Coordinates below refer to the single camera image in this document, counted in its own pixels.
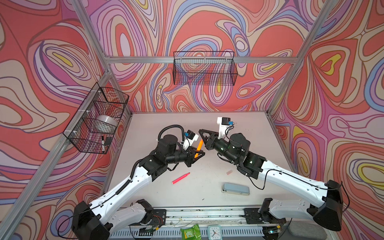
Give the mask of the orange highlighter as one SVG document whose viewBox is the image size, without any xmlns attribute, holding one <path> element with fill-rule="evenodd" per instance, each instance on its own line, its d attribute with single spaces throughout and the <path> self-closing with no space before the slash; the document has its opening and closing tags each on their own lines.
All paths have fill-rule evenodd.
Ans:
<svg viewBox="0 0 384 240">
<path fill-rule="evenodd" d="M 203 144 L 204 144 L 204 141 L 203 141 L 203 140 L 200 140 L 199 145 L 198 145 L 198 147 L 197 147 L 197 151 L 200 151 L 200 150 L 202 149 Z M 198 156 L 199 156 L 199 153 L 196 153 L 196 154 L 195 154 L 195 159 L 196 159 Z"/>
</svg>

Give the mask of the grey pencil case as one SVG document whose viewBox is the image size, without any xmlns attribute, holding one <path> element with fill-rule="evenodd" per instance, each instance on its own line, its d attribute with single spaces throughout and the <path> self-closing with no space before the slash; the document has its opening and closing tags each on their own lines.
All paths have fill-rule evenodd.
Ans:
<svg viewBox="0 0 384 240">
<path fill-rule="evenodd" d="M 243 185 L 232 184 L 232 183 L 224 183 L 221 188 L 222 193 L 232 194 L 232 195 L 241 195 L 241 196 L 249 196 L 250 188 Z"/>
</svg>

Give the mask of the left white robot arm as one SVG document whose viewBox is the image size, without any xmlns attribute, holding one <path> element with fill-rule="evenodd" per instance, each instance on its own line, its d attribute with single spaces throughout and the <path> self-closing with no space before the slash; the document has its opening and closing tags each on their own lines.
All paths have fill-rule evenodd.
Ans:
<svg viewBox="0 0 384 240">
<path fill-rule="evenodd" d="M 91 203 L 82 201 L 76 205 L 71 230 L 78 240 L 106 240 L 127 225 L 150 222 L 153 207 L 147 201 L 139 200 L 125 210 L 121 206 L 169 170 L 169 164 L 185 163 L 191 167 L 204 155 L 204 151 L 192 146 L 184 149 L 174 135 L 164 136 L 153 151 L 134 163 L 127 178 Z"/>
</svg>

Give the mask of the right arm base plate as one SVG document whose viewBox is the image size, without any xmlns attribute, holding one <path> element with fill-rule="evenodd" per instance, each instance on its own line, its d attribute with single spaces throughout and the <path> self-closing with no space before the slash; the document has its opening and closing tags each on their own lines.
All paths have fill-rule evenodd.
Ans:
<svg viewBox="0 0 384 240">
<path fill-rule="evenodd" d="M 245 208 L 243 218 L 247 224 L 278 224 L 284 225 L 287 221 L 285 218 L 277 219 L 269 211 L 260 210 L 259 208 Z"/>
</svg>

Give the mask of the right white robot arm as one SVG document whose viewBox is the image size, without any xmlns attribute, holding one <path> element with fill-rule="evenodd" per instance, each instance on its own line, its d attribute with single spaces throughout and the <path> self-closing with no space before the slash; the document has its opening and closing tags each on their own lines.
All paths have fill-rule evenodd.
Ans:
<svg viewBox="0 0 384 240">
<path fill-rule="evenodd" d="M 267 210 L 276 219 L 309 219 L 321 227 L 339 232 L 342 229 L 343 183 L 329 180 L 326 183 L 308 179 L 279 167 L 265 157 L 249 150 L 250 141 L 241 133 L 226 141 L 218 132 L 200 129 L 207 150 L 217 151 L 218 157 L 237 167 L 250 180 L 272 183 L 300 197 L 299 202 L 279 202 L 265 199 Z"/>
</svg>

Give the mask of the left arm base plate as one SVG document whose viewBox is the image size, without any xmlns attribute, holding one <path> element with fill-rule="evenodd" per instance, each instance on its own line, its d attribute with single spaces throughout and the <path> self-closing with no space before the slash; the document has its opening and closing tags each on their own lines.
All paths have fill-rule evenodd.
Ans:
<svg viewBox="0 0 384 240">
<path fill-rule="evenodd" d="M 129 227 L 133 226 L 162 226 L 166 222 L 167 210 L 154 209 L 149 214 L 146 214 L 140 222 L 131 223 Z"/>
</svg>

